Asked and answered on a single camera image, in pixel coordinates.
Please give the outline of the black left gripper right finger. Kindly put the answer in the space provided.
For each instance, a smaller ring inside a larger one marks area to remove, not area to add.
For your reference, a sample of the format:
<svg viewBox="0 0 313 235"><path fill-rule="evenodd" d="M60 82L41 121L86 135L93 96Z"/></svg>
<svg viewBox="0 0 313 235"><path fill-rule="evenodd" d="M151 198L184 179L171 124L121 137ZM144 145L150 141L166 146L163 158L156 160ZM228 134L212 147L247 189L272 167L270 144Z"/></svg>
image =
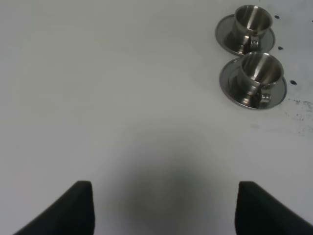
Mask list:
<svg viewBox="0 0 313 235"><path fill-rule="evenodd" d="M313 226L255 182L241 181L235 231L238 235L311 235Z"/></svg>

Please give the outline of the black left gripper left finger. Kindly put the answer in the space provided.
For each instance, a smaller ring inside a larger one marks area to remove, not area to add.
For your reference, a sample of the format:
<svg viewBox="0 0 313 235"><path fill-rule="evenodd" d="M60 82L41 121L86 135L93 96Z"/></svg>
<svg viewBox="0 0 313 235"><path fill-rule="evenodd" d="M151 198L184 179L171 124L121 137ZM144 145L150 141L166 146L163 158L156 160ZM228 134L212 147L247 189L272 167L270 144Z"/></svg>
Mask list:
<svg viewBox="0 0 313 235"><path fill-rule="evenodd" d="M94 202L90 181L77 181L17 235L92 235Z"/></svg>

